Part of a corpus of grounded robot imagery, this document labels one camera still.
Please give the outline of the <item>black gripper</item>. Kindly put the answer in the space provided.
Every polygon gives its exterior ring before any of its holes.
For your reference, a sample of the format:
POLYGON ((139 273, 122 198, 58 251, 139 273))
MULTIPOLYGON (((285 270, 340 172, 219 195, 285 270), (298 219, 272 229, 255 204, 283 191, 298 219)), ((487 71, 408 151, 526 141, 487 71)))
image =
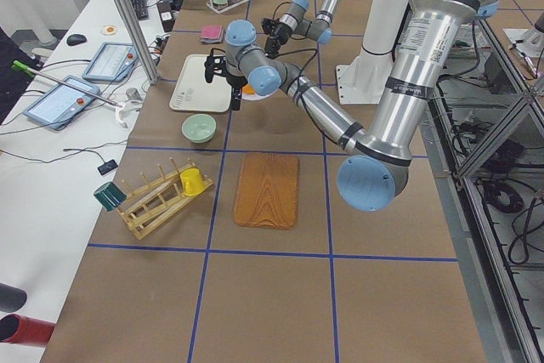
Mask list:
POLYGON ((289 25, 278 22, 275 24, 271 34, 266 39, 264 51, 267 55, 278 55, 281 49, 281 43, 286 43, 292 34, 292 28, 289 25))
POLYGON ((225 78, 232 87, 231 110, 238 111, 241 108, 241 89, 247 85, 247 79, 242 74, 233 73, 229 67, 226 68, 225 78))

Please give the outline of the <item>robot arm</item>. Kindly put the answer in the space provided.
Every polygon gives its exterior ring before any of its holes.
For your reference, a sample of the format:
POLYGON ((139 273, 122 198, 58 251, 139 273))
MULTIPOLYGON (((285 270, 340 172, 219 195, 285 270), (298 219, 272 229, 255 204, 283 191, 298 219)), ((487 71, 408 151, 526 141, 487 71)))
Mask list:
POLYGON ((456 35, 464 24, 493 15, 498 0, 401 4, 411 16, 395 24, 404 36, 369 128, 336 105, 301 68, 271 59, 257 45, 251 22, 235 20, 225 35, 228 82, 235 88, 248 83, 261 96, 280 90, 302 107, 316 127, 348 153, 337 174, 337 189, 351 207, 365 212, 386 207, 405 188, 412 159, 409 146, 456 35))
POLYGON ((262 27, 268 36, 265 43, 265 53, 275 58, 280 48, 291 38, 298 35, 326 44, 332 37, 332 21, 340 0, 323 0, 312 20, 304 16, 309 8, 308 0, 292 0, 288 10, 278 19, 263 18, 262 27))

